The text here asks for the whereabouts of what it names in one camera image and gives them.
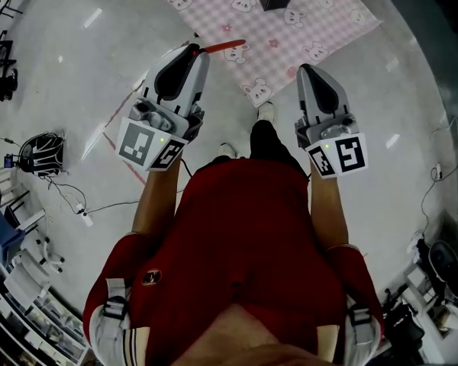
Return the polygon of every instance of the power strip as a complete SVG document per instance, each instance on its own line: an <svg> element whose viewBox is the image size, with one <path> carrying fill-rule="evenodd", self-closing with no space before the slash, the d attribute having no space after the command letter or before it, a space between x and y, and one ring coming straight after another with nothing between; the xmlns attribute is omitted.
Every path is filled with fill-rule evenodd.
<svg viewBox="0 0 458 366"><path fill-rule="evenodd" d="M77 204L76 208L78 209L78 211L85 210L82 204ZM85 221L85 224L88 228L93 226L93 220L87 213L81 213L80 216L82 217L83 221Z"/></svg>

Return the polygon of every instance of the pink checkered mat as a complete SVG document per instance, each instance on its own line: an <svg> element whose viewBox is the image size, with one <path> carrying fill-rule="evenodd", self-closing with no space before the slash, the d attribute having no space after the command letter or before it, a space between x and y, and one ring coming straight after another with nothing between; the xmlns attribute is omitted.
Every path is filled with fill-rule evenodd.
<svg viewBox="0 0 458 366"><path fill-rule="evenodd" d="M380 24L360 0L291 0L264 11L259 0L167 0L208 45L245 39L217 53L255 106Z"/></svg>

